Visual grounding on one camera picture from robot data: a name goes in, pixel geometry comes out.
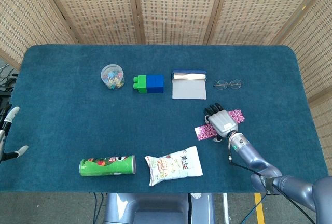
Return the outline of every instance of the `pink patterned card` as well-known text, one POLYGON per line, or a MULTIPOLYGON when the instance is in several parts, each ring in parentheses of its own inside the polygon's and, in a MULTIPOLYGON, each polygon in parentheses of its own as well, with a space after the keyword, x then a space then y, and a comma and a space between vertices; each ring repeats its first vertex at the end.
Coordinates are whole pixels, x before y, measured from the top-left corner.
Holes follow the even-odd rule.
MULTIPOLYGON (((239 124, 244 121, 244 117, 242 116, 241 110, 235 109, 233 111, 229 111, 228 114, 232 117, 232 119, 239 124)), ((202 125, 201 127, 196 127, 195 132, 198 140, 204 140, 210 137, 216 137, 216 130, 213 128, 211 124, 202 125)))

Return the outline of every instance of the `toy block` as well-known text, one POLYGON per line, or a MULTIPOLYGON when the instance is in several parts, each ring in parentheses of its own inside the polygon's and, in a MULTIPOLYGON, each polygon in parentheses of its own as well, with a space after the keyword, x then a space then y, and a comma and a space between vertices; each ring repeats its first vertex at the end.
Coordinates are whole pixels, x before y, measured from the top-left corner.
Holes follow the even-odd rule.
POLYGON ((163 93, 164 92, 164 76, 163 75, 147 75, 146 76, 147 93, 163 93))
POLYGON ((138 90, 139 93, 147 93, 146 90, 146 75, 138 75, 134 77, 133 88, 138 90))

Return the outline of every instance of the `wicker screen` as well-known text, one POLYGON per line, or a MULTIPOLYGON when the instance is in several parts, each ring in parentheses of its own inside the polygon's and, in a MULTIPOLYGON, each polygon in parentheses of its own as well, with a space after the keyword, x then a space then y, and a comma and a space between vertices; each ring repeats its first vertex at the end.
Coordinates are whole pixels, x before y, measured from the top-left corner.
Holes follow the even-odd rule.
POLYGON ((141 0, 147 44, 203 44, 214 0, 141 0))
POLYGON ((332 97, 311 108, 329 175, 332 175, 332 97))
POLYGON ((332 0, 317 0, 283 44, 297 55, 308 97, 332 86, 332 0))
POLYGON ((303 0, 225 0, 211 44, 270 44, 303 0))
POLYGON ((16 68, 31 45, 74 42, 50 1, 0 0, 0 51, 16 68))
POLYGON ((130 0, 55 0, 55 2, 81 42, 137 43, 130 0))

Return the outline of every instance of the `green chip can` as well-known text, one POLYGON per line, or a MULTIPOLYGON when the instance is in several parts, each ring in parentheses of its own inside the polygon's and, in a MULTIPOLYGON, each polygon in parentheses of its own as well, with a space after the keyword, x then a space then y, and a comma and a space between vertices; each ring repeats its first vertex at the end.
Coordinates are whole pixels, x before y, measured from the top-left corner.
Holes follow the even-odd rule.
POLYGON ((135 156, 82 159, 79 163, 79 173, 81 176, 135 174, 135 156))

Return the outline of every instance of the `white snack package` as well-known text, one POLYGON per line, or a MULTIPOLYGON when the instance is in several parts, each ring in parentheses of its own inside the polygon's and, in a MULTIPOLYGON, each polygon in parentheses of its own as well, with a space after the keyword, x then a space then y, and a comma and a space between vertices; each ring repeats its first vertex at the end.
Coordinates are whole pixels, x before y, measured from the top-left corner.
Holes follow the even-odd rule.
POLYGON ((196 146, 160 158, 146 156, 145 160, 150 168, 150 186, 164 180, 203 175, 196 146))

